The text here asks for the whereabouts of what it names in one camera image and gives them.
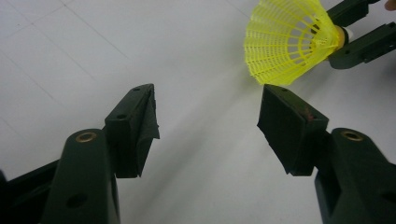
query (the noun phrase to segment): yellow shuttlecock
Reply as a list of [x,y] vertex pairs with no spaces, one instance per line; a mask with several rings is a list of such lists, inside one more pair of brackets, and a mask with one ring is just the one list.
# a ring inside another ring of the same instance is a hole
[[261,0],[247,25],[245,60],[260,84],[289,85],[344,42],[319,0]]

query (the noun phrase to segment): gripper holding shuttlecock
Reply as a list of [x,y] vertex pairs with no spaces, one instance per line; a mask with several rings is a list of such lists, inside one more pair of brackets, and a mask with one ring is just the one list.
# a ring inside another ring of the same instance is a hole
[[350,41],[346,27],[378,1],[345,0],[326,11],[319,0],[261,0],[244,44],[250,74],[260,84],[289,85],[326,59],[346,69],[396,49],[394,22]]

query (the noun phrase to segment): brass screw hole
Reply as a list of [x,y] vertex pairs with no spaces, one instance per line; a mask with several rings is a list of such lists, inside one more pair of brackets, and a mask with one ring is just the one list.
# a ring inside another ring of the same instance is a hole
[[96,133],[82,133],[76,137],[76,141],[80,143],[86,143],[86,142],[91,142],[96,137],[97,137]]
[[341,135],[343,135],[345,138],[347,138],[351,141],[355,141],[355,142],[363,141],[363,137],[358,133],[354,133],[354,132],[350,132],[350,131],[343,131],[343,132],[341,132]]

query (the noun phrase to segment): black plastic part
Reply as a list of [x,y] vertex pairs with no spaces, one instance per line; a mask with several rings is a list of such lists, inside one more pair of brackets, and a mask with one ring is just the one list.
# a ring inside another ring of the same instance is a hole
[[258,127],[286,173],[311,175],[329,120],[287,89],[264,85]]
[[345,0],[327,11],[332,22],[347,27],[369,13],[369,4],[379,0]]
[[396,24],[392,22],[343,46],[329,56],[329,62],[335,69],[347,69],[359,63],[368,63],[394,49],[396,49]]
[[70,135],[41,223],[120,223],[114,178],[102,130],[89,129]]
[[39,223],[58,161],[0,185],[0,223]]
[[153,138],[160,138],[154,85],[130,90],[107,116],[107,142],[115,153],[117,178],[142,175]]
[[334,129],[327,157],[335,175],[316,179],[325,224],[396,223],[396,170],[363,133]]

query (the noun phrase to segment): plastic shuttlecock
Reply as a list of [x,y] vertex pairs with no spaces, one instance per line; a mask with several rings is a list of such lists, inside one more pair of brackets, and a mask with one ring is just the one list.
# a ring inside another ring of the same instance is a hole
[[244,44],[250,74],[289,85],[339,48],[339,34],[319,0],[261,0]]

